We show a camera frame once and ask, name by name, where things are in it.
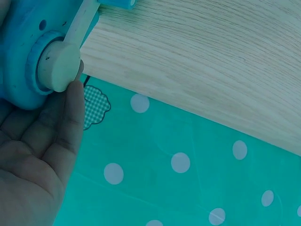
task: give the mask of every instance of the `polka dot fabric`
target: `polka dot fabric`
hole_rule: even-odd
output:
[[[110,107],[87,105],[96,116],[55,226],[301,225],[300,157],[106,82],[87,86]]]

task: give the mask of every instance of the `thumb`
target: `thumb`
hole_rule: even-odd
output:
[[[0,0],[0,26],[2,25],[8,9],[10,6],[10,0]]]

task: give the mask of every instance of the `wood grain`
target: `wood grain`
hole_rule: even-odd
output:
[[[301,155],[301,1],[105,7],[85,73]]]

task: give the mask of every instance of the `blue plastic housing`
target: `blue plastic housing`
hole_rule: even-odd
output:
[[[131,0],[100,2],[125,9],[134,6]],[[51,42],[64,39],[81,4],[82,0],[12,1],[0,30],[0,98],[25,110],[33,110],[44,104],[52,90],[38,81],[40,56]],[[85,40],[99,16],[97,12]]]

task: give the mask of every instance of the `checkered patch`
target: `checkered patch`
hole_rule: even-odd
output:
[[[91,125],[101,123],[105,114],[111,109],[108,97],[100,89],[93,86],[85,86],[85,104],[84,130],[90,128]]]

